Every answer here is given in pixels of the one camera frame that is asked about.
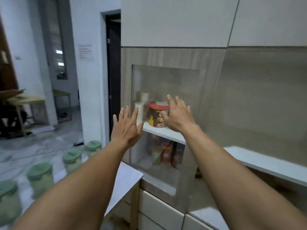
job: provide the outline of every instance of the right hand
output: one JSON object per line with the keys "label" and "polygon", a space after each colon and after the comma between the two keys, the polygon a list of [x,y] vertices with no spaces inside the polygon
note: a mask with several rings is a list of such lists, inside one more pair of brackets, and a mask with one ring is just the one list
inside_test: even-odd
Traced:
{"label": "right hand", "polygon": [[169,115],[165,111],[161,112],[164,123],[173,131],[183,133],[191,124],[195,124],[191,108],[186,106],[179,97],[176,97],[177,104],[170,95],[167,95],[167,99],[169,100]]}

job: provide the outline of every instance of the forearm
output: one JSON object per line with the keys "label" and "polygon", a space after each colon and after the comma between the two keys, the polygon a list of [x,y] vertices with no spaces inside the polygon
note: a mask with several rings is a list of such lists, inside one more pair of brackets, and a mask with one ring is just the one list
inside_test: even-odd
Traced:
{"label": "forearm", "polygon": [[109,204],[126,146],[110,142],[55,184],[21,216],[15,229],[96,229]]}
{"label": "forearm", "polygon": [[230,229],[305,229],[300,211],[197,125],[183,135]]}

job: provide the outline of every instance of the left hand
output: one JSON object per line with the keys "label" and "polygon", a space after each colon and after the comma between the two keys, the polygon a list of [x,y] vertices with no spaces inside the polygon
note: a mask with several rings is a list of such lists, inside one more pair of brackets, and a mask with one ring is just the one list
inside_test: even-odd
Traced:
{"label": "left hand", "polygon": [[139,123],[136,126],[136,118],[138,116],[138,108],[136,107],[131,118],[129,118],[129,107],[121,108],[118,120],[116,115],[113,115],[113,130],[111,141],[124,143],[125,147],[130,148],[138,142],[141,137],[144,123]]}

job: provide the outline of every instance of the glass cabinet door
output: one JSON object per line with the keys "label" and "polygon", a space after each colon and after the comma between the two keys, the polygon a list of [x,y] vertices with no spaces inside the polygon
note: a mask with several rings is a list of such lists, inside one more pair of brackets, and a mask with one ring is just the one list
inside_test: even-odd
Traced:
{"label": "glass cabinet door", "polygon": [[224,58],[224,51],[217,52],[220,67],[210,70],[212,49],[122,49],[122,106],[138,107],[137,124],[144,122],[129,164],[144,173],[143,189],[182,212],[197,166],[184,137],[164,124],[161,111],[169,112],[168,94],[179,96],[199,120],[204,90],[214,90],[205,89],[205,81],[218,80]]}
{"label": "glass cabinet door", "polygon": [[[228,48],[205,129],[305,214],[306,72],[306,49]],[[194,179],[189,213],[228,230],[203,179]]]}

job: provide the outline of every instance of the green-lidded jar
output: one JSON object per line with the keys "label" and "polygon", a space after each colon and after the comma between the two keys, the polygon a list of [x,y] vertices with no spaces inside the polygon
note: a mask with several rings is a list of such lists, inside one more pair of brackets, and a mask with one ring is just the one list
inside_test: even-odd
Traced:
{"label": "green-lidded jar", "polygon": [[74,172],[82,165],[82,149],[72,148],[63,155],[63,162],[67,174]]}
{"label": "green-lidded jar", "polygon": [[52,165],[49,163],[41,163],[32,166],[27,173],[27,178],[34,191],[33,198],[39,198],[46,190],[54,185]]}
{"label": "green-lidded jar", "polygon": [[85,146],[85,151],[86,151],[88,158],[94,156],[95,153],[101,149],[102,149],[101,142],[98,140],[93,140],[91,142],[88,142]]}
{"label": "green-lidded jar", "polygon": [[12,223],[22,213],[17,182],[0,182],[0,227]]}

